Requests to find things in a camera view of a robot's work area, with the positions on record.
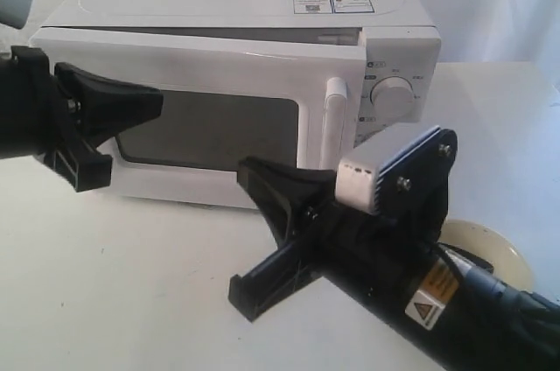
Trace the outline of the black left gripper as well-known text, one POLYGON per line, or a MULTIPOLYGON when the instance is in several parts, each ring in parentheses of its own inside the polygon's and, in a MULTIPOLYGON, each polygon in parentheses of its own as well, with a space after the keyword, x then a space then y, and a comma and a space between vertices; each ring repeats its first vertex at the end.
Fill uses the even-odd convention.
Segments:
POLYGON ((108 187, 113 158, 95 147, 160 117, 163 105, 156 88, 66 62, 51 71, 41 49, 14 45, 8 58, 8 157, 52 153, 52 169, 77 193, 108 187))

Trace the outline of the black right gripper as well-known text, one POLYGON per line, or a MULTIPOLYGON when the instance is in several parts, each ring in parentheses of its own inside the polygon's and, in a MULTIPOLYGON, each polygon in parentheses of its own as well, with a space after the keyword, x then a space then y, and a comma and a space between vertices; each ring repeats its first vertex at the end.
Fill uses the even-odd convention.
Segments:
POLYGON ((398 215, 361 213, 333 200, 336 172, 299 169, 259 157, 238 164, 237 183, 278 248, 245 275, 230 278, 227 299, 248 321, 320 277, 343 291, 412 292, 441 259, 437 240, 446 195, 431 195, 398 215))

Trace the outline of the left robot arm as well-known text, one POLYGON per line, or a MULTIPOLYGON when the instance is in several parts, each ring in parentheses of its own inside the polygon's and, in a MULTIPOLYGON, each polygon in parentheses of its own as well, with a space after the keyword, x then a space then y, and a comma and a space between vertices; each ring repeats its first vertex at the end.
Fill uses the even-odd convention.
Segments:
POLYGON ((33 156, 77 192, 108 187, 113 158, 97 149, 160 117, 162 93, 111 80, 37 47, 14 45, 1 59, 1 157, 33 156))

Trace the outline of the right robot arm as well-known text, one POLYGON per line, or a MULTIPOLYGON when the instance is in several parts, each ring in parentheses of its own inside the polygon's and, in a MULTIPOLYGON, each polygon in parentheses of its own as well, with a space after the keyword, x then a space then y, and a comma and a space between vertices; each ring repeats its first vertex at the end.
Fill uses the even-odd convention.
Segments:
POLYGON ((381 174, 379 204, 336 200, 340 171, 247 157, 237 180, 277 248, 229 283, 229 302, 255 320, 325 277, 448 370, 556 370, 559 308, 481 268, 461 271, 437 242, 449 163, 405 162, 381 174))

